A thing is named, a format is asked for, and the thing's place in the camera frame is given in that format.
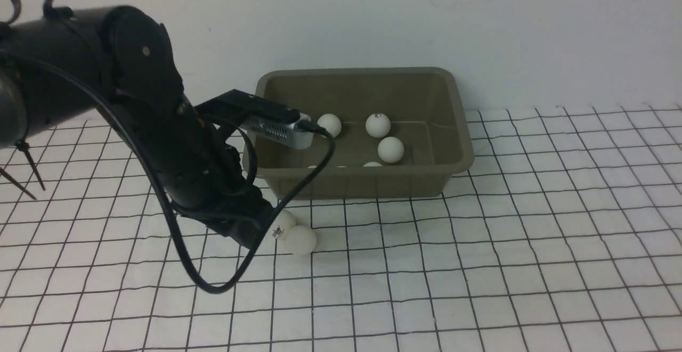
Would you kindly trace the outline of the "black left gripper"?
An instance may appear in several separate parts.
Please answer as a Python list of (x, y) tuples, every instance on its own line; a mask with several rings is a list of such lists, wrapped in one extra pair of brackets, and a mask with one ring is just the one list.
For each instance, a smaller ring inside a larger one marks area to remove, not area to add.
[(251, 250), (270, 230), (272, 206), (244, 173), (227, 138), (237, 126), (203, 117), (181, 104), (164, 124), (160, 180), (180, 213), (207, 223)]

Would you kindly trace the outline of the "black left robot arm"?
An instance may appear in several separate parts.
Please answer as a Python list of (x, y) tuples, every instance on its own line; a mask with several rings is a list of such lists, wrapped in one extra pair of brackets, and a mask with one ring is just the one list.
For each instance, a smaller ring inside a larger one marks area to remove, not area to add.
[(175, 208), (254, 249), (273, 207), (247, 187), (229, 129), (185, 96), (166, 29), (132, 6), (2, 23), (2, 146), (96, 109), (139, 145)]

